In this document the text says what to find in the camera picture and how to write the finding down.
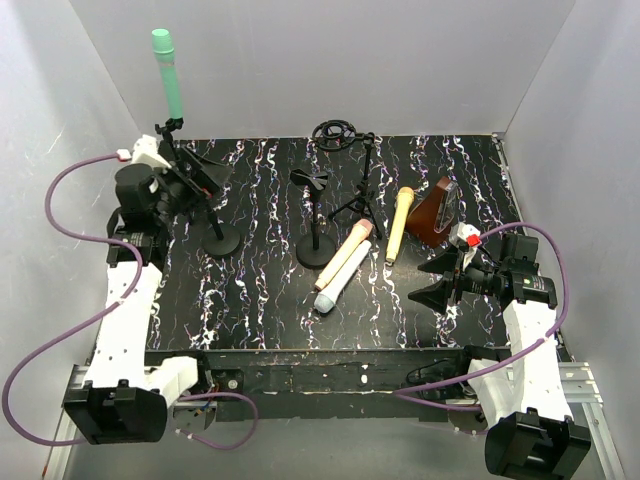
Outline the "pink microphone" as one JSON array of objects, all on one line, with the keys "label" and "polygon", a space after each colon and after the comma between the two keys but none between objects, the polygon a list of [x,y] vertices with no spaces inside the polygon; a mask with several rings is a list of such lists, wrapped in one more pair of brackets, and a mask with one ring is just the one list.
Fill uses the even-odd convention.
[{"label": "pink microphone", "polygon": [[341,267],[354,253],[356,248],[366,240],[373,229],[373,224],[368,219],[361,219],[356,222],[346,240],[331,258],[324,270],[320,273],[314,287],[316,290],[323,290],[335,277]]}]

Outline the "black round base stand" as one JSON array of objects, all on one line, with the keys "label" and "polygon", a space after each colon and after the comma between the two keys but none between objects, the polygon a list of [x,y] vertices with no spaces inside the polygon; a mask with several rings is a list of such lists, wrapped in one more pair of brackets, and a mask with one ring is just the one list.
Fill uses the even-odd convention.
[{"label": "black round base stand", "polygon": [[241,247],[240,231],[230,224],[221,223],[216,211],[208,205],[206,217],[211,224],[212,231],[203,235],[202,247],[214,259],[229,258]]},{"label": "black round base stand", "polygon": [[312,205],[310,232],[296,244],[297,260],[308,269],[324,268],[336,253],[334,240],[320,231],[318,215],[320,197],[328,184],[328,174],[324,171],[308,173],[294,169],[290,173],[290,180],[294,185],[308,189]]}]

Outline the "green microphone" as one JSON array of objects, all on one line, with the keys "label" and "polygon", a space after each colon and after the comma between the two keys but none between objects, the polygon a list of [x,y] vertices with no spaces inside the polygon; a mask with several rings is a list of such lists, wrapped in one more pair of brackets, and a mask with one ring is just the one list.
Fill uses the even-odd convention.
[{"label": "green microphone", "polygon": [[169,117],[183,118],[183,103],[175,67],[175,48],[170,32],[164,28],[154,29],[152,49],[159,65],[160,75],[167,100]]}]

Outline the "black tripod clip stand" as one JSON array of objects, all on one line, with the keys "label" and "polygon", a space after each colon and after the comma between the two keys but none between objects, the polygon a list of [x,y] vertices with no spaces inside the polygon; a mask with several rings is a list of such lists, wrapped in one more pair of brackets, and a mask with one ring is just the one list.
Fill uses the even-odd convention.
[{"label": "black tripod clip stand", "polygon": [[181,173],[187,172],[187,161],[185,156],[185,150],[176,143],[173,137],[173,133],[177,130],[181,130],[184,124],[182,118],[169,118],[163,125],[156,124],[155,132],[162,137],[159,146],[158,153],[166,160],[169,165],[180,171]]}]

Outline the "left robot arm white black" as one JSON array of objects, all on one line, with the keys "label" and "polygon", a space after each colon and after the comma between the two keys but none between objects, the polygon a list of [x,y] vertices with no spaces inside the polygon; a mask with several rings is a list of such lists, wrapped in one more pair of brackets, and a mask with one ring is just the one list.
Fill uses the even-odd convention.
[{"label": "left robot arm white black", "polygon": [[170,408],[185,393],[213,386],[205,361],[174,356],[145,364],[146,335],[170,243],[173,220],[193,213],[219,191],[209,160],[186,147],[161,166],[133,161],[115,174],[118,208],[107,223],[109,313],[82,383],[63,407],[94,445],[157,442]]}]

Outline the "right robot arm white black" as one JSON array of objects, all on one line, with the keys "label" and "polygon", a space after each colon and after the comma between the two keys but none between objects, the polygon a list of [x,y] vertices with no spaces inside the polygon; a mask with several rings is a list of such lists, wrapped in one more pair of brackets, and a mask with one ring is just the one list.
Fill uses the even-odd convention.
[{"label": "right robot arm white black", "polygon": [[494,267],[477,260],[480,245],[475,227],[456,225],[448,248],[420,267],[440,280],[409,297],[438,313],[465,293],[499,301],[510,357],[468,346],[460,368],[487,423],[487,470],[511,479],[570,479],[590,450],[591,436],[574,422],[561,384],[552,330],[555,284],[539,273],[537,238],[505,234]]}]

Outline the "brown wooden metronome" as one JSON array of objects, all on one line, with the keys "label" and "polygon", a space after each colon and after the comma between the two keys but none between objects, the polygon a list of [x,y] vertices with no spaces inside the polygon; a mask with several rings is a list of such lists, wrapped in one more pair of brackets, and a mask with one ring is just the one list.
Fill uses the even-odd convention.
[{"label": "brown wooden metronome", "polygon": [[425,245],[436,248],[446,241],[457,218],[458,185],[442,177],[409,213],[406,231]]}]

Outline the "yellow microphone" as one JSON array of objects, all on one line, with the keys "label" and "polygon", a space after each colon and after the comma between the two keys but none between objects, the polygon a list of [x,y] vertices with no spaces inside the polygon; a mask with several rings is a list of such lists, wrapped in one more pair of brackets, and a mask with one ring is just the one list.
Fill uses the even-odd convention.
[{"label": "yellow microphone", "polygon": [[414,196],[414,190],[410,187],[402,187],[397,194],[395,212],[385,255],[385,261],[388,263],[393,264],[398,257],[406,220],[409,209],[413,204]]}]

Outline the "white microphone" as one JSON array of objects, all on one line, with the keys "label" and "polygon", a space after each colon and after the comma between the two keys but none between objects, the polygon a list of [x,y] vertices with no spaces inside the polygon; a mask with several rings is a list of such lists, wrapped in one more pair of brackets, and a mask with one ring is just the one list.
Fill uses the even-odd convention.
[{"label": "white microphone", "polygon": [[329,284],[317,294],[314,301],[314,309],[317,312],[327,314],[334,308],[339,295],[368,255],[371,246],[372,243],[369,240],[361,242]]}]

